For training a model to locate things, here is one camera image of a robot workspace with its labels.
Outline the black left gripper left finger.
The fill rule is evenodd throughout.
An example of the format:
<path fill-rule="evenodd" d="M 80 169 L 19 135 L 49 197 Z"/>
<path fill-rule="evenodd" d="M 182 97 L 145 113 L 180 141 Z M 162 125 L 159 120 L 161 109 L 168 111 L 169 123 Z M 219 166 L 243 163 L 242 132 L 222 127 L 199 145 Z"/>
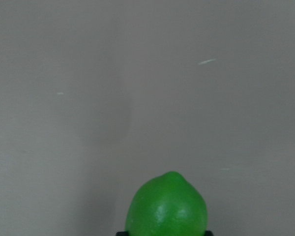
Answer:
<path fill-rule="evenodd" d="M 129 233 L 127 231 L 116 232 L 116 236 L 129 236 Z"/>

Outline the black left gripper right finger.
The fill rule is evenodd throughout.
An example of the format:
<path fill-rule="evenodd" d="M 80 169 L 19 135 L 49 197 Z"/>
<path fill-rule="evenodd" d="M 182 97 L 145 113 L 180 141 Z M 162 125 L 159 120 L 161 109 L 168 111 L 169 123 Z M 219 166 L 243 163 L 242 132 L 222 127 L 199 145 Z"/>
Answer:
<path fill-rule="evenodd" d="M 205 231 L 204 236 L 214 236 L 212 231 Z"/>

